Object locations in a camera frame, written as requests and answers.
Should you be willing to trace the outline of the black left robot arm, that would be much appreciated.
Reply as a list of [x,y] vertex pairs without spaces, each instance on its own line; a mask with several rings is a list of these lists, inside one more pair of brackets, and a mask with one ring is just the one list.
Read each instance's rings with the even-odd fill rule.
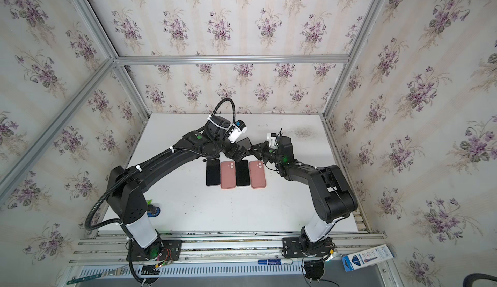
[[210,115],[206,124],[185,134],[176,144],[128,169],[116,167],[109,178],[108,196],[104,198],[118,216],[118,224],[140,248],[160,244],[159,234],[146,213],[144,194],[159,180],[191,161],[203,158],[218,160],[220,154],[231,155],[238,149],[236,141],[247,127],[242,120],[230,122]]

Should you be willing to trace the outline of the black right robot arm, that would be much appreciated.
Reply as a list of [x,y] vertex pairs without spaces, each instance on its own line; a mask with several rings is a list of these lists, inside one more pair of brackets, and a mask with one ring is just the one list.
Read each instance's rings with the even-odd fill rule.
[[358,209],[358,201],[340,167],[315,167],[297,160],[290,137],[277,136],[274,141],[252,145],[250,153],[264,164],[274,164],[285,180],[308,186],[315,215],[301,230],[301,245],[323,241],[339,222]]

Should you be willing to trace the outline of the black phone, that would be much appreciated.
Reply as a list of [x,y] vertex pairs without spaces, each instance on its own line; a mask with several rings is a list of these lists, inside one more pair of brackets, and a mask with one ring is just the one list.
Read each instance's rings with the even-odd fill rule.
[[221,184],[220,160],[212,159],[206,162],[206,186],[213,187]]
[[244,138],[236,144],[237,150],[234,156],[236,159],[242,160],[243,158],[252,155],[252,143],[249,138]]

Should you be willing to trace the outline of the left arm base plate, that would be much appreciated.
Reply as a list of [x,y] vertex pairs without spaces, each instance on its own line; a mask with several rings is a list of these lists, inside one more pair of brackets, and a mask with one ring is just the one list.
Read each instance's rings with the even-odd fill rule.
[[156,240],[148,248],[141,248],[135,241],[131,241],[126,260],[138,261],[178,261],[182,248],[182,240]]

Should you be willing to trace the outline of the pink phone case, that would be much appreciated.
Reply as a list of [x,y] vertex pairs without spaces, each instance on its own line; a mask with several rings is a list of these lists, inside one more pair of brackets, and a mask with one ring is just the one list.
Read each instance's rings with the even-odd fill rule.
[[248,163],[251,187],[253,189],[266,188],[265,166],[262,161],[250,161]]
[[220,163],[220,174],[222,189],[234,189],[236,187],[236,165],[232,160]]

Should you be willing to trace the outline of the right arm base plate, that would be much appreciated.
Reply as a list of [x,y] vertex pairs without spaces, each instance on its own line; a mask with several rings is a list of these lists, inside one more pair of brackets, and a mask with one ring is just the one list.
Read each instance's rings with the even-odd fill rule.
[[326,237],[316,243],[308,242],[301,237],[282,239],[282,256],[287,259],[324,258],[334,254],[336,245],[333,239]]

